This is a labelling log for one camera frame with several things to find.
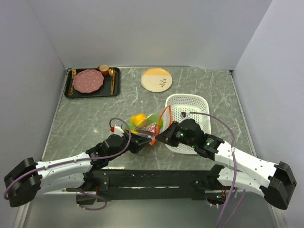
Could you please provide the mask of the clear orange zip bag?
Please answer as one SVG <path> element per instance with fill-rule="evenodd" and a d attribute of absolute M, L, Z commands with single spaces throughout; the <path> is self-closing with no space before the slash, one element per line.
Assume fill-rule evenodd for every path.
<path fill-rule="evenodd" d="M 154 113 L 140 113 L 132 116 L 128 122 L 131 132 L 142 137 L 150 138 L 150 145 L 156 142 L 155 137 L 165 131 L 172 124 L 171 106 Z"/>

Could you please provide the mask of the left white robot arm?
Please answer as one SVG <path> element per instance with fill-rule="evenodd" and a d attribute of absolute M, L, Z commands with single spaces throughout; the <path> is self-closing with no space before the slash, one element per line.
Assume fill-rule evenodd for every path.
<path fill-rule="evenodd" d="M 122 135 L 112 134 L 73 157 L 49 162 L 26 158 L 4 177 L 3 197 L 11 207 L 19 207 L 32 201 L 38 192 L 79 187 L 88 191 L 95 182 L 86 173 L 106 167 L 109 161 L 127 151 L 136 154 L 151 141 L 151 138 L 124 132 Z"/>

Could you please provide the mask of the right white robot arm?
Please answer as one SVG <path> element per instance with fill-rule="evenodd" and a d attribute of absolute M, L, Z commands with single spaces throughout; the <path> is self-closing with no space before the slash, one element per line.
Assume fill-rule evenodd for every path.
<path fill-rule="evenodd" d="M 212 135 L 203 132 L 193 119 L 173 122 L 156 140 L 171 146 L 191 147 L 199 156 L 217 162 L 207 177 L 194 186 L 204 190 L 222 187 L 245 189 L 258 194 L 272 206 L 286 210 L 297 185 L 290 166 L 261 160 Z"/>

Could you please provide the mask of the white perforated plastic basket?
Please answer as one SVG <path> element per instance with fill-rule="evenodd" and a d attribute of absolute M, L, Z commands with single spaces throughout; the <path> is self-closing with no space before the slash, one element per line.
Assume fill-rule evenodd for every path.
<path fill-rule="evenodd" d="M 204 133 L 211 134 L 211 122 L 208 102 L 201 96 L 191 94 L 172 94 L 166 99 L 166 106 L 171 106 L 171 119 L 181 122 L 182 112 L 194 119 Z"/>

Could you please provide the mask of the green toy vegetable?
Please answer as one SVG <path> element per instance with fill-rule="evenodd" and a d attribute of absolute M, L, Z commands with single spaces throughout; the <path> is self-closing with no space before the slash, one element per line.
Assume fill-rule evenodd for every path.
<path fill-rule="evenodd" d="M 130 127 L 131 131 L 136 131 L 138 128 L 133 122 L 129 122 L 128 126 Z"/>

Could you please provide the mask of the green toy leaf slice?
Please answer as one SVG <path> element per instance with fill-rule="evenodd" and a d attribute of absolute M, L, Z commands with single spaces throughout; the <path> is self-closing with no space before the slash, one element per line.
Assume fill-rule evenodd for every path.
<path fill-rule="evenodd" d="M 163 120 L 161 119 L 160 123 L 158 123 L 159 122 L 159 118 L 160 117 L 158 115 L 151 114 L 151 115 L 149 115 L 147 117 L 147 124 L 148 125 L 153 124 L 153 125 L 156 125 L 156 126 L 159 125 L 159 127 L 162 128 L 163 127 Z"/>

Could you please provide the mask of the yellow toy pear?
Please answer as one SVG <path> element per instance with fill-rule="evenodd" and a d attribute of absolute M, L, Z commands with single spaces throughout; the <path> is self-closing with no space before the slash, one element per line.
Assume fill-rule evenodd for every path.
<path fill-rule="evenodd" d="M 131 122 L 138 128 L 145 126 L 147 123 L 147 116 L 145 114 L 134 115 L 131 117 Z"/>

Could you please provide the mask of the dark maroon toy fruit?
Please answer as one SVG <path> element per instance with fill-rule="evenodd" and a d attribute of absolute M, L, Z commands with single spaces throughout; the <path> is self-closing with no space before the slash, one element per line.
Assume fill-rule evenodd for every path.
<path fill-rule="evenodd" d="M 140 130 L 140 132 L 146 133 L 146 134 L 156 134 L 157 127 L 156 127 L 156 125 L 151 124 L 151 125 L 142 127 L 139 130 Z"/>

